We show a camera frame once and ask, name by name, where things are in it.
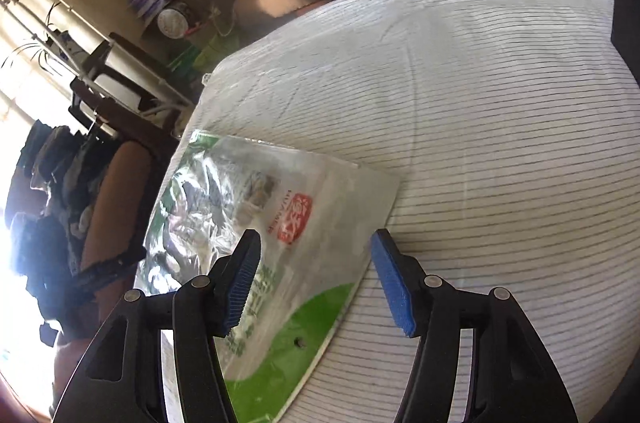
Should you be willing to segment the green seaweed snack bag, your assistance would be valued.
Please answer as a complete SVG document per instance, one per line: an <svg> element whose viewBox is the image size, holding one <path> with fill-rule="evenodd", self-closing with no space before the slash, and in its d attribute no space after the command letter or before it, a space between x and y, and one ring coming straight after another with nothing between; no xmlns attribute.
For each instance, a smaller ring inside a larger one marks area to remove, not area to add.
<svg viewBox="0 0 640 423"><path fill-rule="evenodd" d="M216 343L236 417L274 422L329 346L400 180L260 140L193 132L155 203L134 283L168 293L207 273L248 229L260 262L239 325Z"/></svg>

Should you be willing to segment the wooden chair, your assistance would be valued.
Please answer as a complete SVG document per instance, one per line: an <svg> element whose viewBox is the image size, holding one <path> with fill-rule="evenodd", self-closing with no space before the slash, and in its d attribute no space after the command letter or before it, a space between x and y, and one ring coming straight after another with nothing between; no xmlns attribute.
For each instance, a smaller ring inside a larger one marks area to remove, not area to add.
<svg viewBox="0 0 640 423"><path fill-rule="evenodd" d="M140 84L108 64L115 48L149 74ZM133 140L157 157L171 157L178 146L176 127L194 108L190 97L170 85L170 72L153 56L112 32L82 62L70 82L68 112L101 138Z"/></svg>

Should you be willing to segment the round clock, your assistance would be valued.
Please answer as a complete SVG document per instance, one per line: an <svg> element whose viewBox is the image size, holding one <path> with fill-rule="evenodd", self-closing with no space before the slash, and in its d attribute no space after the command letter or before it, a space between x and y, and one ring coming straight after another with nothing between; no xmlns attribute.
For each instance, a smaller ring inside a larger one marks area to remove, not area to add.
<svg viewBox="0 0 640 423"><path fill-rule="evenodd" d="M171 40L182 39L190 28L186 14L171 7L166 7L157 14L156 24L160 33Z"/></svg>

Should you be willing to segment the black storage box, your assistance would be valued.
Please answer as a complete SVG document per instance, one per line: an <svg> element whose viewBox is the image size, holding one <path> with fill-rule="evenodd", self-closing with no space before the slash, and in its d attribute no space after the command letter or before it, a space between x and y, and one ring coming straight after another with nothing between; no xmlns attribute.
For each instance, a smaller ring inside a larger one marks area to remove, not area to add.
<svg viewBox="0 0 640 423"><path fill-rule="evenodd" d="M614 0L611 41L639 82L639 0Z"/></svg>

